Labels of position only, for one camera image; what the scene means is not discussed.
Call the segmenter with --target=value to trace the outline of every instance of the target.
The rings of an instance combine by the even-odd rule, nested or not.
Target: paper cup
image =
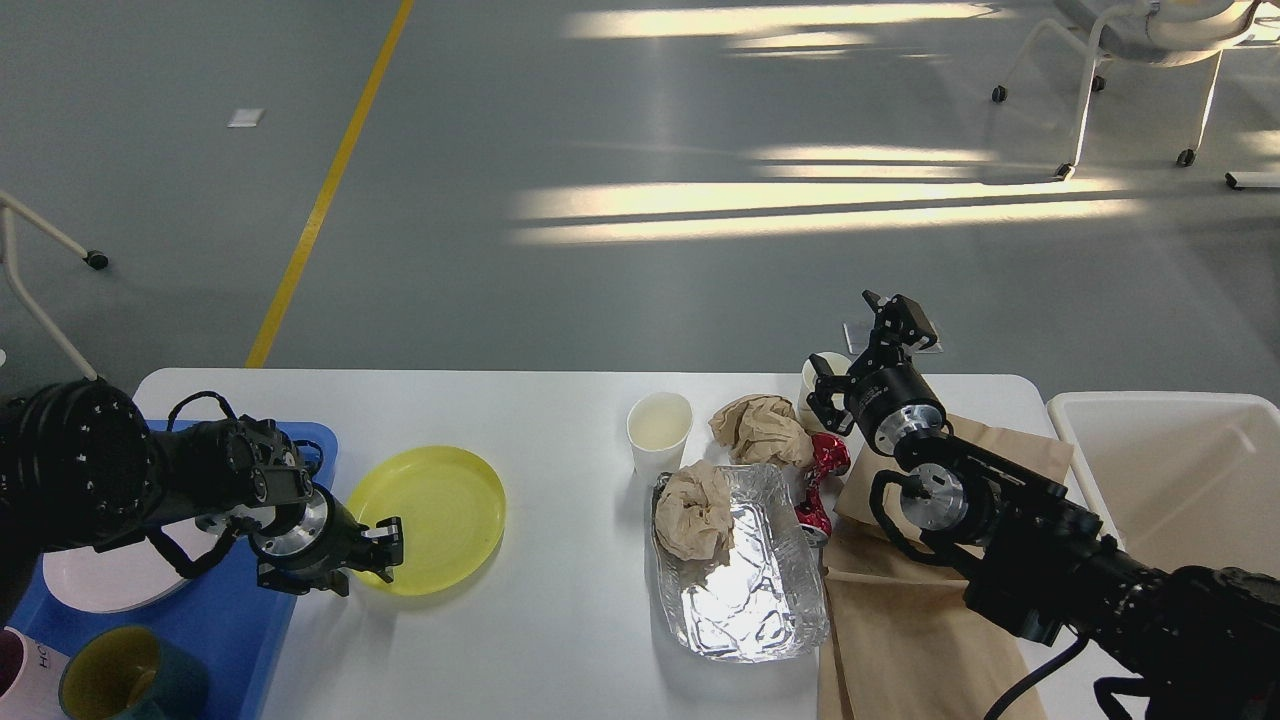
[[[819,352],[818,355],[827,360],[831,365],[831,372],[837,375],[847,373],[849,368],[854,364],[852,360],[838,352]],[[817,377],[818,372],[813,369],[813,364],[810,364],[806,357],[804,366],[800,368],[800,397],[796,400],[796,418],[800,420],[800,424],[804,425],[805,430],[810,433],[824,433],[827,429],[822,427],[822,423],[818,421],[818,416],[814,415],[813,410],[809,407],[809,393],[813,392],[813,383]],[[842,407],[845,404],[845,396],[832,396],[832,401],[836,404],[836,407]]]
[[[0,630],[0,717],[67,720],[58,683],[67,656],[13,628]]]
[[[640,479],[678,470],[692,427],[694,409],[682,395],[655,392],[636,402],[627,414],[627,439]]]

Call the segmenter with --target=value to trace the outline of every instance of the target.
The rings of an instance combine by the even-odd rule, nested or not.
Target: white bin
[[[1071,469],[1089,509],[1135,559],[1280,577],[1275,405],[1252,395],[1069,392],[1048,413],[1078,448]]]

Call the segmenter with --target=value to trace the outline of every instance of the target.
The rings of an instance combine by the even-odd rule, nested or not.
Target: cup
[[[209,673],[147,628],[125,625],[76,653],[59,696],[72,720],[192,720],[209,697]]]
[[[818,355],[827,360],[831,365],[831,372],[837,375],[844,375],[854,365],[852,360],[838,352],[819,352]],[[813,409],[809,407],[809,393],[813,392],[813,383],[817,377],[818,372],[813,369],[813,364],[806,357],[804,366],[800,368],[800,397],[796,400],[796,419],[800,420],[800,424],[809,433],[827,432],[818,420],[818,416],[813,414]],[[831,400],[836,407],[844,407],[845,405],[844,395],[832,396]]]
[[[675,392],[655,392],[631,407],[627,439],[641,480],[654,482],[662,473],[680,469],[692,427],[694,409]]]
[[[13,628],[0,630],[0,717],[67,720],[58,682],[67,656]]]

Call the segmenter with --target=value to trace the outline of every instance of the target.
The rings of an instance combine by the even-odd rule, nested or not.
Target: aluminum foil tray
[[[692,652],[723,662],[813,652],[829,630],[827,603],[817,555],[787,502],[782,473],[772,465],[719,470],[728,479],[733,515],[727,564],[684,561],[662,547],[653,507],[668,475],[654,487],[655,589],[672,634]]]

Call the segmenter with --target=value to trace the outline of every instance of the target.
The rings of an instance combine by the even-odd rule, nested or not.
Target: gray floor
[[[244,363],[397,5],[9,8],[0,187],[110,254],[22,231],[106,377]],[[419,0],[268,365],[795,372],[873,288],[927,372],[1280,401],[1280,193],[1222,184],[1280,169],[1280,50],[1228,55],[1187,169],[1207,68],[1114,68],[1046,183],[1079,60],[987,96],[1047,1],[696,5]],[[72,379],[0,299],[0,388]]]

